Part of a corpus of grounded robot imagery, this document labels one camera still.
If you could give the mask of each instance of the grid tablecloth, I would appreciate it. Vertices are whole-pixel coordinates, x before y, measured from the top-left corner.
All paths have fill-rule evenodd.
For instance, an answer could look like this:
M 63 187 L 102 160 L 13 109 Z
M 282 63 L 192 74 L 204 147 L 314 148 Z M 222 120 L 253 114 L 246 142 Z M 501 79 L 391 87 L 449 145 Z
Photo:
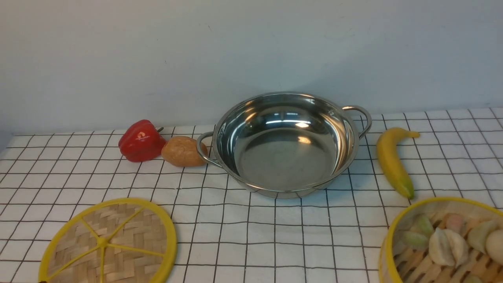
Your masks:
M 168 211 L 179 241 L 168 282 L 185 283 L 374 283 L 387 229 L 411 203 L 458 196 L 503 208 L 503 108 L 372 118 L 349 169 L 302 199 L 251 193 L 214 166 L 131 163 L 117 148 L 123 130 L 15 136 L 0 155 L 0 281 L 36 282 L 58 229 L 113 198 L 142 197 Z M 365 121 L 355 123 L 361 130 Z M 398 147 L 412 201 L 390 187 L 376 160 L 379 134 L 396 126 L 421 132 Z M 213 127 L 161 133 L 197 138 Z

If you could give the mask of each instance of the pot handle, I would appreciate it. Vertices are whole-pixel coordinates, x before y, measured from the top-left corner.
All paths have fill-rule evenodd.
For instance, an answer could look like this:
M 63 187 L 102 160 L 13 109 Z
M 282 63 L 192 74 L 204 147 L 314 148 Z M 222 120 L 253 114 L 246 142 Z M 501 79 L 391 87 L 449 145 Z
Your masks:
M 199 136 L 199 138 L 197 138 L 197 142 L 196 142 L 196 149 L 197 149 L 197 154 L 199 155 L 200 158 L 202 158 L 206 163 L 208 164 L 213 164 L 217 167 L 220 167 L 222 168 L 222 166 L 220 164 L 218 164 L 218 162 L 216 160 L 213 160 L 213 159 L 209 159 L 209 157 L 207 157 L 204 152 L 203 152 L 203 149 L 201 148 L 201 143 L 203 142 L 203 139 L 207 138 L 207 137 L 210 137 L 213 135 L 213 132 L 212 131 L 209 131 L 209 132 L 206 132 L 202 135 Z
M 367 110 L 365 110 L 365 108 L 357 105 L 344 106 L 343 110 L 356 110 L 358 112 L 361 112 L 367 118 L 367 125 L 359 135 L 359 138 L 362 139 L 369 132 L 370 127 L 372 126 L 372 118 L 370 117 L 370 113 Z

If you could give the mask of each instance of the yellow rim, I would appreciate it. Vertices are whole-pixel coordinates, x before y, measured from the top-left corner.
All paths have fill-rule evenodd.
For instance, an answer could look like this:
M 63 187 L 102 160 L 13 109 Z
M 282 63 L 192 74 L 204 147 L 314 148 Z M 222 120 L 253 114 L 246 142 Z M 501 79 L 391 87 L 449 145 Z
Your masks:
M 416 208 L 418 206 L 421 206 L 421 205 L 423 205 L 425 203 L 435 202 L 435 201 L 459 201 L 459 202 L 466 202 L 466 203 L 469 203 L 469 204 L 472 204 L 472 205 L 475 205 L 475 206 L 487 209 L 489 211 L 492 211 L 492 212 L 500 215 L 501 217 L 503 217 L 503 213 L 501 211 L 497 210 L 494 207 L 491 207 L 491 206 L 483 204 L 483 203 L 479 203 L 479 202 L 474 201 L 474 200 L 465 199 L 465 198 L 459 198 L 459 197 L 434 197 L 434 198 L 429 198 L 429 199 L 425 199 L 425 200 L 422 200 L 422 201 L 418 201 L 418 202 L 414 203 L 413 205 L 407 207 L 406 209 L 404 209 L 402 212 L 400 212 L 398 214 L 398 216 L 395 218 L 395 220 L 393 220 L 393 223 L 389 227 L 388 234 L 387 234 L 386 238 L 384 239 L 384 244 L 383 244 L 383 248 L 385 247 L 385 251 L 384 252 L 386 253 L 385 254 L 386 255 L 386 266 L 388 266 L 389 276 L 391 277 L 391 280 L 394 283 L 402 283 L 403 282 L 402 279 L 400 278 L 400 275 L 398 275 L 398 271 L 396 271 L 395 262 L 393 260 L 393 251 L 390 248 L 390 247 L 393 246 L 393 233 L 395 232 L 396 225 L 398 224 L 398 222 L 400 221 L 400 219 L 402 219 L 402 217 L 405 214 L 407 214 L 409 211 L 411 211 L 412 209 L 414 209 L 414 208 Z M 381 248 L 381 251 L 379 253 L 379 261 L 381 261 L 381 256 L 382 256 L 382 253 L 383 253 L 383 248 Z M 379 280 L 381 282 L 384 282 L 384 278 L 383 278 L 381 266 L 382 266 L 382 262 L 379 263 L 379 269 L 378 269 Z
M 101 239 L 98 237 L 96 232 L 83 220 L 83 217 L 87 215 L 88 213 L 94 212 L 98 209 L 104 208 L 106 206 L 110 206 L 113 204 L 124 204 L 124 203 L 130 203 L 130 204 L 137 204 L 141 208 L 136 211 L 133 215 L 131 215 L 126 221 L 121 223 L 114 231 L 113 233 L 107 237 L 107 239 Z M 130 221 L 133 217 L 135 217 L 138 213 L 140 213 L 143 209 L 149 209 L 152 212 L 154 212 L 159 219 L 162 221 L 164 224 L 164 227 L 166 229 L 166 236 L 167 236 L 167 242 L 166 242 L 166 251 L 164 254 L 162 253 L 157 253 L 149 250 L 144 250 L 144 249 L 137 249 L 134 247 L 126 247 L 126 246 L 121 246 L 121 245 L 116 245 L 116 244 L 110 244 L 108 243 L 108 240 L 110 240 L 112 237 L 115 236 L 115 234 L 128 222 Z M 81 221 L 84 226 L 89 229 L 89 231 L 92 233 L 92 235 L 97 239 L 97 244 L 94 248 L 91 250 L 75 257 L 68 263 L 66 263 L 64 266 L 62 266 L 59 270 L 57 270 L 54 274 L 47 274 L 47 270 L 49 267 L 49 261 L 51 259 L 51 256 L 56 249 L 56 245 L 58 244 L 59 240 L 65 233 L 70 229 L 75 223 Z M 162 257 L 162 263 L 160 264 L 160 267 L 158 268 L 157 272 L 154 274 L 152 279 L 150 280 L 151 283 L 164 283 L 169 276 L 171 269 L 173 268 L 173 265 L 175 263 L 175 256 L 177 254 L 177 235 L 175 232 L 175 227 L 173 225 L 173 222 L 171 221 L 170 216 L 166 213 L 166 211 L 158 206 L 155 203 L 152 203 L 150 201 L 141 199 L 141 198 L 118 198 L 118 199 L 112 199 L 108 201 L 104 201 L 101 203 L 98 203 L 96 205 L 93 205 L 89 207 L 88 209 L 82 211 L 79 213 L 77 216 L 73 217 L 68 221 L 61 229 L 56 233 L 54 238 L 52 238 L 51 242 L 47 246 L 47 249 L 44 252 L 44 256 L 42 257 L 42 261 L 40 262 L 40 268 L 38 272 L 38 279 L 39 281 L 47 281 L 49 282 L 54 276 L 58 275 L 62 270 L 65 268 L 69 267 L 72 263 L 76 262 L 80 258 L 98 250 L 101 249 L 101 274 L 100 274 L 100 281 L 103 282 L 103 268 L 104 268 L 104 254 L 105 254 L 105 248 L 106 247 L 115 247 L 115 248 L 122 248 L 122 249 L 129 249 L 132 251 L 137 251 L 137 252 L 142 252 L 150 255 L 156 255 Z

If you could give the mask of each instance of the fake potato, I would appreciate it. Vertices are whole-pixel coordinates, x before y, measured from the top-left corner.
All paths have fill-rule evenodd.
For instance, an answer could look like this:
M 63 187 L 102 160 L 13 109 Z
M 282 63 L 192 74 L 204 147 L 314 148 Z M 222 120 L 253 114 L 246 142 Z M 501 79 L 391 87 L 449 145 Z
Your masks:
M 204 154 L 208 155 L 208 149 L 201 144 Z M 164 160 L 177 167 L 195 167 L 205 165 L 197 154 L 196 140 L 188 136 L 174 136 L 167 141 L 161 151 Z

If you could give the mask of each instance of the plastic fruit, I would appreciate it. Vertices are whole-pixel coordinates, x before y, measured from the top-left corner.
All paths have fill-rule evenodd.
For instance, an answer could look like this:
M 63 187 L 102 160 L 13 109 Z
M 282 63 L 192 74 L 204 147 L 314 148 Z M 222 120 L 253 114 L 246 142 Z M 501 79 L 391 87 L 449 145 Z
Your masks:
M 411 231 L 421 233 L 426 237 L 430 238 L 431 235 L 435 232 L 430 219 L 424 215 L 418 215 L 414 218 L 414 224 L 412 225 Z
M 414 198 L 414 185 L 400 161 L 396 144 L 407 137 L 419 137 L 416 131 L 394 127 L 386 130 L 377 140 L 377 160 L 391 186 L 408 199 Z
M 486 253 L 485 241 L 489 233 L 496 230 L 497 223 L 494 220 L 480 223 L 468 233 L 468 244 L 479 252 Z
M 447 236 L 447 240 L 449 240 L 449 245 L 451 246 L 451 252 L 454 256 L 456 267 L 464 264 L 468 260 L 468 244 L 465 239 L 452 230 L 445 229 L 443 231 Z
M 485 249 L 491 259 L 503 265 L 503 230 L 489 234 L 485 241 Z
M 465 217 L 459 214 L 450 214 L 447 217 L 445 227 L 461 235 L 465 230 L 466 220 Z
M 468 275 L 466 279 L 463 281 L 463 283 L 483 283 L 480 278 L 478 278 L 475 275 Z
M 424 251 L 428 248 L 428 238 L 416 232 L 403 231 L 402 242 L 413 250 Z
M 207 155 L 208 149 L 201 145 Z M 174 136 L 167 141 L 161 151 L 162 158 L 177 167 L 203 166 L 206 163 L 197 154 L 196 140 L 188 136 Z
M 451 245 L 442 229 L 435 229 L 435 233 L 430 237 L 428 255 L 436 264 L 448 266 L 456 265 L 456 261 L 452 255 Z

